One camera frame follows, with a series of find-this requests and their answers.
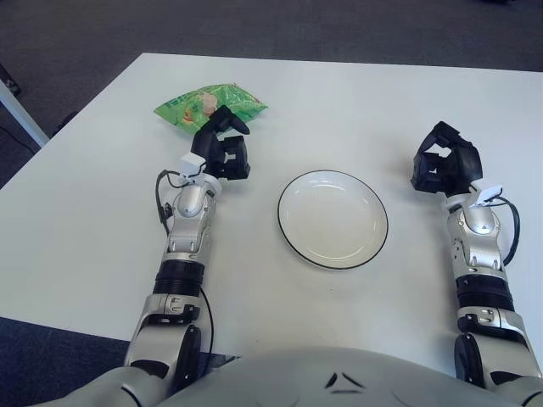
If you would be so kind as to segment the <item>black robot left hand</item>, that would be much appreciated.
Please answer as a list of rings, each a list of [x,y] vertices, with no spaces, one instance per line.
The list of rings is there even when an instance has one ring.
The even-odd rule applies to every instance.
[[[227,106],[220,106],[195,133],[191,152],[204,159],[203,172],[229,181],[247,179],[250,173],[244,135],[246,124]]]

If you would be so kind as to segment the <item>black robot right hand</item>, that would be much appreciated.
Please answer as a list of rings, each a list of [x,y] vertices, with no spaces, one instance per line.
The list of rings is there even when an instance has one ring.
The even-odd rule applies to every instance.
[[[413,159],[411,184],[421,192],[442,192],[446,197],[469,193],[473,181],[483,177],[478,149],[444,121],[423,140]]]

